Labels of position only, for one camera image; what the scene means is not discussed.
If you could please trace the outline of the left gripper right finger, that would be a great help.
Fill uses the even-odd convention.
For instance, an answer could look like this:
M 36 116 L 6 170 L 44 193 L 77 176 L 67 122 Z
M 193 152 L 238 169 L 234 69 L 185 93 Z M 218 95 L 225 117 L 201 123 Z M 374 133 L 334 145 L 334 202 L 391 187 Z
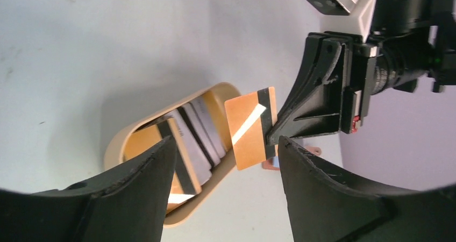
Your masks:
M 294 241 L 455 241 L 455 185 L 386 185 L 288 137 L 280 137 L 278 152 Z

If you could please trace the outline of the oval wooden tray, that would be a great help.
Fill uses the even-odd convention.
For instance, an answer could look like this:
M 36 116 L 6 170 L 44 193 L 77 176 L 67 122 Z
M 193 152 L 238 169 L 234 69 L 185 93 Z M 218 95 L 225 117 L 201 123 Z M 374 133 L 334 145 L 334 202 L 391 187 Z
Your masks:
M 104 168 L 111 169 L 144 153 L 165 137 L 175 139 L 177 155 L 164 227 L 183 223 L 236 167 L 225 102 L 240 96 L 222 82 L 197 91 L 119 131 L 109 143 Z

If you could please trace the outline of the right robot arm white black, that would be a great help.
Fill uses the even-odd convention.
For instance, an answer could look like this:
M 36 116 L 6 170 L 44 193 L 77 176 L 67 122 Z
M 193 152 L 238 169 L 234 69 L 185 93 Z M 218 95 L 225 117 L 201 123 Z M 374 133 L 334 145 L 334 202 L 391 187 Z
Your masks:
M 356 132 L 370 98 L 412 93 L 420 77 L 433 92 L 455 85 L 454 0 L 306 0 L 321 15 L 269 144 Z

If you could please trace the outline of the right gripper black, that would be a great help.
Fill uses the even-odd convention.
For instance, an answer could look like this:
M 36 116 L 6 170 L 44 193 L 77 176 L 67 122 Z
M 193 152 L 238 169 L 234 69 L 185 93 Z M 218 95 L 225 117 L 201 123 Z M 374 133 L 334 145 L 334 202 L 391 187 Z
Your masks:
M 310 33 L 295 83 L 266 138 L 355 133 L 367 116 L 378 45 L 360 35 Z

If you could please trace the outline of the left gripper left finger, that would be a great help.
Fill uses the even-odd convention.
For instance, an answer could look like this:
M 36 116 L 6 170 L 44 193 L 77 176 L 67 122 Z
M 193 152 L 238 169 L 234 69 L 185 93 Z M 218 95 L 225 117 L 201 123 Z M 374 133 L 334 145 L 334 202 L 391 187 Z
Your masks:
M 167 137 L 64 190 L 2 190 L 1 241 L 160 241 L 176 156 Z

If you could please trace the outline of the brown leather card holder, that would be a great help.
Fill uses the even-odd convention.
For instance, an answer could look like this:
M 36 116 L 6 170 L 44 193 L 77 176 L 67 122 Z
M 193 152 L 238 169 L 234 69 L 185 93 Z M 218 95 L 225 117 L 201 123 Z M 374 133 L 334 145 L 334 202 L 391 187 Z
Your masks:
M 304 148 L 307 151 L 309 151 L 310 153 L 312 153 L 313 155 L 321 156 L 322 150 L 319 147 L 305 146 Z M 270 158 L 270 159 L 264 161 L 261 164 L 261 167 L 266 170 L 280 170 L 278 157 L 275 156 L 273 158 Z

